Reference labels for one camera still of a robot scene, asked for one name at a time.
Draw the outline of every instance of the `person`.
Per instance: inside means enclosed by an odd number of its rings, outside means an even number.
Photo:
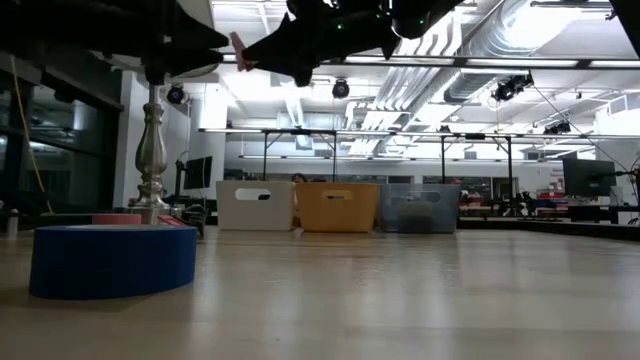
[[[295,173],[291,177],[291,181],[295,184],[305,183],[307,182],[307,178],[301,173]]]
[[[291,177],[291,182],[293,182],[294,184],[306,183],[307,182],[307,178],[304,175],[302,175],[301,173],[295,173]],[[295,193],[293,194],[293,201],[294,201],[294,205],[295,205],[295,209],[294,209],[294,213],[293,213],[293,227],[299,227],[300,226],[300,214],[299,214],[299,211],[298,211],[298,198],[296,197]]]

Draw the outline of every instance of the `white storage bin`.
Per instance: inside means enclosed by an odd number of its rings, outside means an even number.
[[[290,231],[294,184],[288,181],[218,181],[221,230]]]

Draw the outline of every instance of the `silver candlestick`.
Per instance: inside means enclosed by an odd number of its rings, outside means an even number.
[[[160,88],[149,86],[149,102],[144,105],[144,132],[136,151],[136,169],[142,174],[140,195],[134,211],[142,214],[145,224],[157,224],[161,210],[169,206],[162,201],[162,173],[167,169],[167,150],[162,139],[162,105]]]

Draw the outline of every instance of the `clear plastic bin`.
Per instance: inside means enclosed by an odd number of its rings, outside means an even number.
[[[460,185],[380,185],[378,223],[387,232],[453,233],[459,201]]]
[[[296,185],[300,224],[309,232],[368,232],[373,229],[378,185]]]

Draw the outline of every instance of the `desk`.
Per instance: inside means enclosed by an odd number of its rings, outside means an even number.
[[[639,206],[600,206],[600,205],[578,205],[569,206],[569,218],[572,222],[577,221],[610,221],[618,224],[618,213],[640,212]]]
[[[462,216],[471,216],[472,214],[476,216],[492,216],[493,215],[493,206],[465,206],[460,205],[460,214]]]

